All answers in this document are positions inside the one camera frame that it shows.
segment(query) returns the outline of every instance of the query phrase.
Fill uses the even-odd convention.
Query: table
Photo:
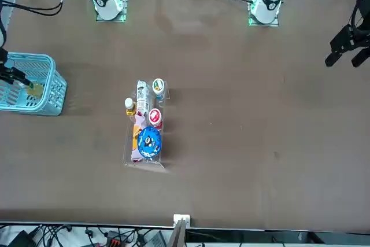
[[[14,11],[6,48],[52,56],[68,91],[59,117],[0,113],[1,219],[367,231],[370,63],[324,65],[354,3],[284,0],[279,28],[234,0],[129,0],[124,24],[89,0]],[[122,164],[124,100],[153,76],[166,173]]]

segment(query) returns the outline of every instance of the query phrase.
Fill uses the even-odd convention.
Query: clear plastic tray
[[[150,88],[151,88],[151,84],[153,83],[153,80],[145,80],[147,84],[150,86]],[[154,108],[158,108],[162,114],[162,129],[160,131],[160,134],[162,136],[162,150],[163,148],[165,148],[165,145],[163,142],[163,130],[165,128],[165,107],[166,107],[166,102],[169,99],[169,90],[168,90],[167,82],[164,81],[164,84],[165,84],[165,97],[163,101],[159,102],[154,92],[151,91],[154,97]],[[134,91],[131,94],[131,97],[133,99],[136,99],[136,91]],[[158,155],[152,158],[144,158],[143,160],[136,161],[136,162],[133,162],[131,160],[133,129],[134,129],[134,123],[130,120],[129,117],[127,117],[127,129],[126,129],[126,138],[125,138],[125,145],[124,145],[124,151],[123,151],[123,163],[126,166],[130,166],[130,167],[136,167],[136,168],[146,169],[146,170],[151,170],[151,171],[163,171],[164,166],[161,162],[162,151]]]

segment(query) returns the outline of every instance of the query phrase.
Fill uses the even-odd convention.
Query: object in basket
[[[31,83],[29,86],[27,86],[27,94],[31,95],[35,98],[42,98],[42,94],[44,93],[44,87],[42,84],[39,83]]]

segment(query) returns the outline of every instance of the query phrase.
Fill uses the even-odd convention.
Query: label
[[[153,87],[156,91],[161,91],[164,87],[162,80],[156,79],[153,83]]]
[[[126,115],[127,116],[134,116],[135,115],[135,110],[128,110],[128,109],[126,109]]]
[[[161,118],[161,112],[154,109],[150,112],[149,118],[152,123],[158,123]]]

